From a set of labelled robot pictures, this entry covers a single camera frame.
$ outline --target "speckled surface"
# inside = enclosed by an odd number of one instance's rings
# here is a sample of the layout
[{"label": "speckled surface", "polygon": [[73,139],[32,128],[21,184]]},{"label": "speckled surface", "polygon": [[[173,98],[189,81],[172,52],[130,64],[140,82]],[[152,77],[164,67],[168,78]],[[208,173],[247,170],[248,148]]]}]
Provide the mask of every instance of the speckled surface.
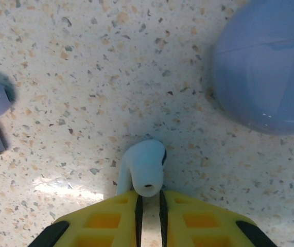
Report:
[{"label": "speckled surface", "polygon": [[[210,54],[244,0],[0,0],[0,246],[114,196],[120,158],[154,137],[165,185],[252,218],[294,246],[294,136],[250,131],[212,97]],[[154,200],[144,246],[161,246]]]}]

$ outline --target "yellow object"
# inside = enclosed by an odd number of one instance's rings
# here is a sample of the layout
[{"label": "yellow object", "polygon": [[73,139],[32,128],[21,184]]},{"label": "yellow object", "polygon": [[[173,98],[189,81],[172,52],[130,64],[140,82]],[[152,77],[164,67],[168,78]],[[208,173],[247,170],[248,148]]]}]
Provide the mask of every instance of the yellow object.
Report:
[{"label": "yellow object", "polygon": [[54,247],[136,247],[137,198],[130,191],[57,219],[70,226]]},{"label": "yellow object", "polygon": [[249,218],[183,194],[165,191],[168,247],[255,247],[237,227]]}]

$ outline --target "terrazzo countertop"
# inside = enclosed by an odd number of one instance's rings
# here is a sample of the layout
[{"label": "terrazzo countertop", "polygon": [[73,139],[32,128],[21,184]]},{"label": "terrazzo countertop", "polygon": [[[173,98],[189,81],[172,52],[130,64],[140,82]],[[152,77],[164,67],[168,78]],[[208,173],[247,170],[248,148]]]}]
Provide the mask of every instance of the terrazzo countertop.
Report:
[{"label": "terrazzo countertop", "polygon": [[[214,44],[244,0],[0,0],[0,246],[115,195],[120,159],[168,150],[165,186],[254,220],[294,246],[294,136],[251,131],[214,99]],[[156,199],[143,246],[161,246]]]}]

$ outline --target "white earbud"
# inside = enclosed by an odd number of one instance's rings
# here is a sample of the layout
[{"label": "white earbud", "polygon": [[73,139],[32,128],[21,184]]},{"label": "white earbud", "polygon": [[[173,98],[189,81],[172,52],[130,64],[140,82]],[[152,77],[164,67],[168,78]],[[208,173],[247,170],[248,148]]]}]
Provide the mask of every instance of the white earbud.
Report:
[{"label": "white earbud", "polygon": [[158,140],[145,140],[123,155],[116,195],[132,189],[143,197],[156,195],[163,186],[165,146]]}]

